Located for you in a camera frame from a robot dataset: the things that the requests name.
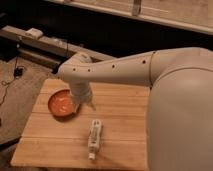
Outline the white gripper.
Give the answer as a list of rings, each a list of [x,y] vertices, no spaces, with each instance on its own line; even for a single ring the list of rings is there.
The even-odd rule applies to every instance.
[[[95,105],[92,100],[92,90],[89,83],[71,83],[69,85],[71,91],[71,99],[74,102],[73,112],[77,113],[80,104],[87,103],[87,105],[92,109],[96,110]]]

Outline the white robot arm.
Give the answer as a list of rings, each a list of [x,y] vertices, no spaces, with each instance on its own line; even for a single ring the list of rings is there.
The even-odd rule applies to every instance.
[[[148,171],[213,171],[212,50],[155,50],[96,63],[78,52],[58,76],[75,104],[92,99],[92,82],[149,87]]]

